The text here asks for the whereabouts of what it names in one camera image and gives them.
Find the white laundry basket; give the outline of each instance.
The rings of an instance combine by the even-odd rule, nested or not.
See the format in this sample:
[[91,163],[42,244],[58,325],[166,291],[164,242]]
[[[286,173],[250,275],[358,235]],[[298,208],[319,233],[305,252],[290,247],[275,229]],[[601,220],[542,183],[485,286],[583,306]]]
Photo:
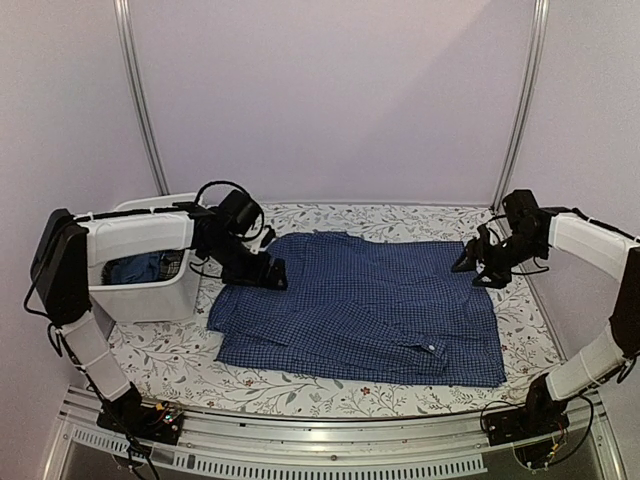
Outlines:
[[[133,200],[114,210],[166,207],[195,199],[195,193]],[[193,315],[200,275],[189,268],[194,253],[186,250],[178,274],[166,281],[127,285],[102,285],[104,264],[89,268],[89,293],[118,323],[175,321]]]

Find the blue garment in basket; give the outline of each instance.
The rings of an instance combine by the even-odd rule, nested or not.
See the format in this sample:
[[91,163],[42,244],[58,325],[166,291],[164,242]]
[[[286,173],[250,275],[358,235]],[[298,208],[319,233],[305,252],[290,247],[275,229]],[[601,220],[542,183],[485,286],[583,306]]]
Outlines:
[[269,252],[289,288],[226,286],[208,328],[241,367],[399,384],[495,387],[506,380],[493,304],[451,273],[461,242],[372,243],[294,233]]

